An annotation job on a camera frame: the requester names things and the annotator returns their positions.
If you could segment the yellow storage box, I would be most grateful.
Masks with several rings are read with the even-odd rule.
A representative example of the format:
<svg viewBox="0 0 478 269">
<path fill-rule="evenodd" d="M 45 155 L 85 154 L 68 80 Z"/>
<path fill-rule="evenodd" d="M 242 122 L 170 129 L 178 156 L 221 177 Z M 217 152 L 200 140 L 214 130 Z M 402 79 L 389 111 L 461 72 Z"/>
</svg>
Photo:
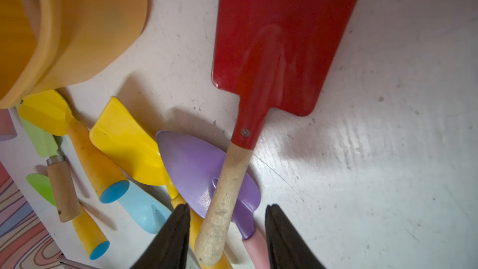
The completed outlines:
<svg viewBox="0 0 478 269">
<path fill-rule="evenodd" d="M 1 0 L 1 108 L 91 79 L 141 35 L 148 0 L 40 0 L 38 39 L 21 0 Z"/>
</svg>

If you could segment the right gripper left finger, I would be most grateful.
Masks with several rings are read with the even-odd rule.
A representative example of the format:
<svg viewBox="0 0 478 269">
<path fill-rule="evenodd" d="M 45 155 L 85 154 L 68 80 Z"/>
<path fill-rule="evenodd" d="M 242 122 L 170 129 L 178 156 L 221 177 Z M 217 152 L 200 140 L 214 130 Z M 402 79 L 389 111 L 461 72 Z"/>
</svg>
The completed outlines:
<svg viewBox="0 0 478 269">
<path fill-rule="evenodd" d="M 185 269 L 189 235 L 190 207 L 179 204 L 132 269 Z"/>
</svg>

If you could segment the light blue trowel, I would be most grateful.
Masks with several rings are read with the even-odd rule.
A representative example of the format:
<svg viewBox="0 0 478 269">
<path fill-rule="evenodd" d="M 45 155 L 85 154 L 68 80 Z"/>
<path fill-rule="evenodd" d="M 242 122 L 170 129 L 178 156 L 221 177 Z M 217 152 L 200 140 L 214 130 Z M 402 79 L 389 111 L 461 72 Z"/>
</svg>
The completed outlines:
<svg viewBox="0 0 478 269">
<path fill-rule="evenodd" d="M 143 230 L 153 234 L 154 238 L 173 213 L 133 182 L 129 183 L 127 192 L 118 199 L 118 202 L 134 221 Z"/>
</svg>

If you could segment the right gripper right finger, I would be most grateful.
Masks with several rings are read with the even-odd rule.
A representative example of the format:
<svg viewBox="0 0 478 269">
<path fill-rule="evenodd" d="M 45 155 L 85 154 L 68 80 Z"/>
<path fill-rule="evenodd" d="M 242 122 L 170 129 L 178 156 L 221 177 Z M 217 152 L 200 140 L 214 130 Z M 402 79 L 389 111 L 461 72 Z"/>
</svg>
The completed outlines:
<svg viewBox="0 0 478 269">
<path fill-rule="evenodd" d="M 265 228 L 272 269 L 325 269 L 279 205 L 266 208 Z"/>
</svg>

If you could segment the red shovel wooden handle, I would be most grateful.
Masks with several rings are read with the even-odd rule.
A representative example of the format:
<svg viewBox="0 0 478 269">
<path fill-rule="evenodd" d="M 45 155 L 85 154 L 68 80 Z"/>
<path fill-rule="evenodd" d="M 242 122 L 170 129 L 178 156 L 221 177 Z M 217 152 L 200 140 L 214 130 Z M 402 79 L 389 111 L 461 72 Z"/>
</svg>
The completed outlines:
<svg viewBox="0 0 478 269">
<path fill-rule="evenodd" d="M 219 183 L 195 242 L 221 258 L 246 169 L 271 108 L 305 117 L 316 106 L 357 0 L 219 0 L 212 82 L 240 97 Z"/>
</svg>

